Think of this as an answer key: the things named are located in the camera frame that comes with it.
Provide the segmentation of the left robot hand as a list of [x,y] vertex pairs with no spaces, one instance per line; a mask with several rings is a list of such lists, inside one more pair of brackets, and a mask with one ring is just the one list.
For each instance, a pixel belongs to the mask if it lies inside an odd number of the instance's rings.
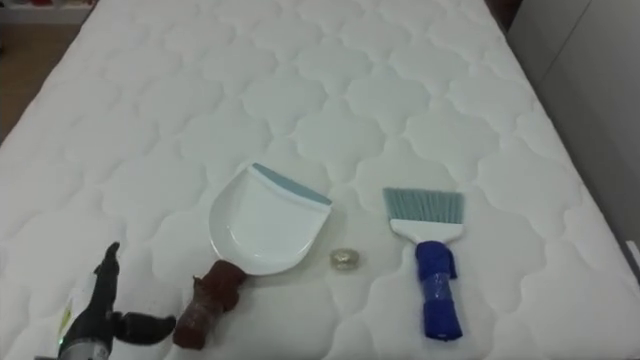
[[173,332],[177,323],[173,315],[156,317],[114,310],[120,272],[119,247],[119,242],[112,243],[93,271],[95,282],[88,304],[81,307],[81,312],[62,337],[60,353],[78,342],[100,343],[109,350],[114,339],[131,345],[154,345]]

